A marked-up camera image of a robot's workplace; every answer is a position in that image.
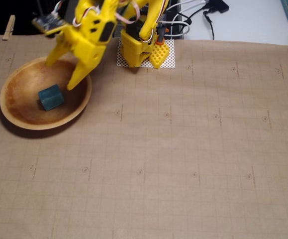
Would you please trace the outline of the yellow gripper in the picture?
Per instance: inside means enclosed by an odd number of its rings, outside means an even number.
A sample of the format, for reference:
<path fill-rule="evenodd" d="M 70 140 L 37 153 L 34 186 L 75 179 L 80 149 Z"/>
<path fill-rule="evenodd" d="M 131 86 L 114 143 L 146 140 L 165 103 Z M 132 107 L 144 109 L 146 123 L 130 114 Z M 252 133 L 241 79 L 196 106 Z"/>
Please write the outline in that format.
<path fill-rule="evenodd" d="M 56 46 L 46 58 L 46 65 L 53 65 L 69 51 L 79 58 L 67 84 L 74 89 L 100 62 L 106 45 L 117 25 L 116 0 L 80 0 L 75 17 L 56 38 Z"/>

